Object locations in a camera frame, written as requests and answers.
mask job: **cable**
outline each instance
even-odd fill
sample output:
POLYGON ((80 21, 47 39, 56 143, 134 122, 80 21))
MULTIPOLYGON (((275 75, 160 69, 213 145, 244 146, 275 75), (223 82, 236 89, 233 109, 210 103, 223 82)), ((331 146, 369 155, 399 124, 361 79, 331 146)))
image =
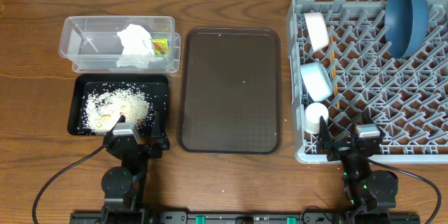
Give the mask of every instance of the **cable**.
POLYGON ((41 199, 41 196, 43 194, 43 192, 45 191, 45 189, 47 189, 47 187, 58 177, 61 176, 61 174, 63 174, 64 172, 70 170, 71 168, 75 167, 76 165, 79 165, 80 163, 88 160, 89 158, 93 157, 95 154, 97 154, 99 151, 101 151, 105 146, 101 146, 99 147, 96 151, 92 152, 91 154, 89 154, 88 156, 84 157, 83 159, 80 159, 79 161, 70 164, 68 167, 63 168, 62 170, 60 170, 58 173, 56 173, 53 177, 50 178, 50 180, 45 183, 45 185, 42 187, 41 191, 37 194, 36 199, 34 200, 34 204, 33 204, 33 221, 34 224, 39 224, 39 222, 37 221, 37 215, 36 215, 36 209, 37 209, 37 204, 39 203, 39 200, 41 199))
POLYGON ((414 179, 418 179, 418 180, 423 181, 423 182, 427 183, 428 185, 430 185, 430 186, 434 189, 435 193, 437 194, 437 204, 435 205, 435 209, 434 209, 433 213, 431 214, 431 216, 429 217, 429 219, 425 222, 425 224, 429 224, 429 223, 431 223, 431 222, 434 220, 435 216, 436 216, 437 213, 439 212, 440 206, 442 205, 442 193, 440 193, 439 188, 438 188, 433 182, 429 181, 428 179, 426 179, 426 178, 424 178, 424 177, 422 177, 422 176, 413 174, 413 173, 411 173, 411 172, 408 172, 408 171, 405 171, 405 170, 401 170, 401 169, 399 169, 399 168, 395 168, 395 167, 392 167, 392 166, 388 166, 388 165, 386 165, 386 164, 382 164, 382 163, 373 161, 373 160, 369 159, 368 157, 365 157, 365 156, 364 156, 363 154, 361 154, 361 153, 359 153, 359 155, 360 155, 364 160, 367 160, 368 162, 370 162, 370 163, 372 163, 372 164, 374 164, 374 165, 377 165, 377 166, 379 166, 379 167, 383 167, 383 168, 386 168, 386 169, 390 169, 391 171, 394 171, 394 172, 400 172, 400 173, 402 173, 402 174, 404 174, 404 175, 411 176, 411 177, 414 178, 414 179))
MULTIPOLYGON (((303 221, 303 217, 302 217, 303 213, 306 212, 308 209, 310 209, 310 208, 312 208, 312 207, 322 210, 322 209, 321 209, 320 207, 318 207, 318 206, 307 206, 307 207, 305 207, 305 209, 303 209, 302 213, 300 213, 300 221, 303 221)), ((327 221, 330 221, 330 223, 332 223, 331 219, 330 219, 325 213, 322 213, 322 214, 325 216, 325 218, 327 219, 327 221)))

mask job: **white grains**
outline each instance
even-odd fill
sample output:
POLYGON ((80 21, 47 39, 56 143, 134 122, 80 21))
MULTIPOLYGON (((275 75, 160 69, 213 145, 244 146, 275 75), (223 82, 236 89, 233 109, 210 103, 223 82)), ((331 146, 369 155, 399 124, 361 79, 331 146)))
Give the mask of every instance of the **white grains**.
POLYGON ((127 123, 141 125, 147 119, 152 106, 145 101, 145 94, 130 89, 117 89, 104 94, 89 94, 83 117, 85 128, 95 134, 108 132, 117 123, 120 115, 127 123))

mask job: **dark gray tray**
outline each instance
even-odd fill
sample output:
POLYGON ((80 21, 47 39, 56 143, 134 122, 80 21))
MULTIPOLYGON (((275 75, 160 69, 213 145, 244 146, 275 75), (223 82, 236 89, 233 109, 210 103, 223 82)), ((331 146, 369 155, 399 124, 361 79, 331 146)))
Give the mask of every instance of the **dark gray tray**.
POLYGON ((280 40, 269 29, 196 28, 186 41, 180 146, 270 154, 281 143, 280 40))

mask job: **blue oval object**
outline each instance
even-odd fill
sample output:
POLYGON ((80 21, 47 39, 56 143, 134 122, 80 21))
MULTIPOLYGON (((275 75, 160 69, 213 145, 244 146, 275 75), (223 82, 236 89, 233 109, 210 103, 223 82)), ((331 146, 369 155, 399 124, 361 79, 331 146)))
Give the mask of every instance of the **blue oval object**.
POLYGON ((420 49, 428 22, 427 0, 387 0, 384 24, 388 26, 386 40, 392 42, 392 57, 408 57, 420 49))

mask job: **crumpled white tissue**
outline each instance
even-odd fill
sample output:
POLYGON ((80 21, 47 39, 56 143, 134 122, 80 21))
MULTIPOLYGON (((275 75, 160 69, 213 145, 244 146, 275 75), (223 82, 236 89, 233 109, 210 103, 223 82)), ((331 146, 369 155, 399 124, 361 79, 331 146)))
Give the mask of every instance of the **crumpled white tissue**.
POLYGON ((117 67, 134 66, 147 69, 151 58, 155 56, 151 34, 141 25, 130 24, 126 29, 117 32, 117 35, 124 47, 121 55, 126 55, 118 59, 117 67))

